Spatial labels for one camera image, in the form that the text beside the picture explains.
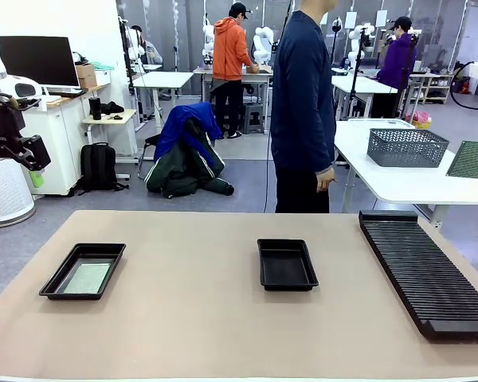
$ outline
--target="black pants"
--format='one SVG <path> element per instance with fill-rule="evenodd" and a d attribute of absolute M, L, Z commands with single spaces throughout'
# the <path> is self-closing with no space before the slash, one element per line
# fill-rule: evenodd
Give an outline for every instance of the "black pants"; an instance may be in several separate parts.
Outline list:
<path fill-rule="evenodd" d="M 391 113 L 397 101 L 397 94 L 374 94 L 371 118 L 391 118 Z"/>
<path fill-rule="evenodd" d="M 242 83 L 229 81 L 214 89 L 216 96 L 216 122 L 221 133 L 225 133 L 223 124 L 225 122 L 226 101 L 229 101 L 229 135 L 236 133 L 239 127 L 239 113 L 242 106 Z"/>
<path fill-rule="evenodd" d="M 329 193 L 317 193 L 311 171 L 276 168 L 276 213 L 329 213 Z"/>

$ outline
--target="person in orange jacket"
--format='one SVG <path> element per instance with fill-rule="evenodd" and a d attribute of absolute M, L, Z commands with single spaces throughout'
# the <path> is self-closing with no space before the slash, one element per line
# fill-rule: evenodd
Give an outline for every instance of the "person in orange jacket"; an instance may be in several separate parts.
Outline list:
<path fill-rule="evenodd" d="M 240 2 L 232 5 L 229 16 L 214 24 L 213 94 L 216 96 L 216 121 L 225 133 L 226 101 L 229 101 L 229 138 L 238 138 L 239 113 L 242 106 L 242 65 L 250 72 L 258 73 L 259 68 L 249 58 L 246 48 L 246 32 L 242 22 L 249 12 Z"/>

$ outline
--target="black ribbed rack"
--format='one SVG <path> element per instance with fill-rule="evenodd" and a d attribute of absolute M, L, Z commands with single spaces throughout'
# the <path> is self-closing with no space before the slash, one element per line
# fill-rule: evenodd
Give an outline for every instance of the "black ribbed rack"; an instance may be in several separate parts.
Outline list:
<path fill-rule="evenodd" d="M 416 213 L 361 211 L 359 224 L 424 337 L 478 341 L 478 292 L 419 226 Z"/>

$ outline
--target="black tumbler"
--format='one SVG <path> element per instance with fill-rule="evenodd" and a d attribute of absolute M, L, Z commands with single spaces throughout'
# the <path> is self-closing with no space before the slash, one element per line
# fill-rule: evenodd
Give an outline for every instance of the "black tumbler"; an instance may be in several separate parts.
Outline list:
<path fill-rule="evenodd" d="M 101 99 L 92 97 L 88 99 L 90 104 L 90 114 L 94 119 L 101 119 Z"/>

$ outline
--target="person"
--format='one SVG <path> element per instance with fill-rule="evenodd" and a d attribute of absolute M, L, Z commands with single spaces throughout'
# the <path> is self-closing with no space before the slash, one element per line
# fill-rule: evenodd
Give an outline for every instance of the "person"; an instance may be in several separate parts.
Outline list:
<path fill-rule="evenodd" d="M 139 43 L 143 48 L 144 54 L 140 57 L 142 60 L 142 64 L 157 64 L 157 65 L 162 65 L 163 64 L 163 58 L 159 54 L 158 50 L 154 47 L 154 45 L 145 40 L 145 36 L 143 34 L 142 28 L 138 25 L 133 25 L 131 29 L 134 29 L 138 32 L 139 34 Z"/>
<path fill-rule="evenodd" d="M 331 62 L 320 30 L 336 0 L 302 0 L 281 38 L 272 88 L 277 213 L 328 213 L 335 180 Z"/>
<path fill-rule="evenodd" d="M 246 32 L 242 23 L 247 20 L 246 7 L 240 2 L 232 5 L 229 16 L 214 24 L 214 63 L 212 93 L 216 96 L 216 120 L 225 133 L 226 101 L 229 101 L 229 138 L 238 138 L 239 113 L 242 106 L 242 65 L 250 72 L 258 73 L 259 68 L 249 58 L 246 48 Z"/>
<path fill-rule="evenodd" d="M 402 16 L 397 19 L 391 28 L 391 30 L 394 31 L 396 39 L 388 47 L 384 65 L 375 77 L 381 84 L 391 86 L 395 89 L 399 89 L 401 86 L 403 89 L 407 87 L 409 75 L 414 69 L 414 62 L 416 62 L 417 55 L 416 47 L 414 47 L 412 56 L 409 59 L 411 35 L 407 32 L 412 24 L 413 22 L 410 18 Z M 409 64 L 409 71 L 402 85 L 402 77 L 404 76 L 407 64 Z M 396 93 L 374 95 L 371 117 L 391 118 L 396 101 Z"/>

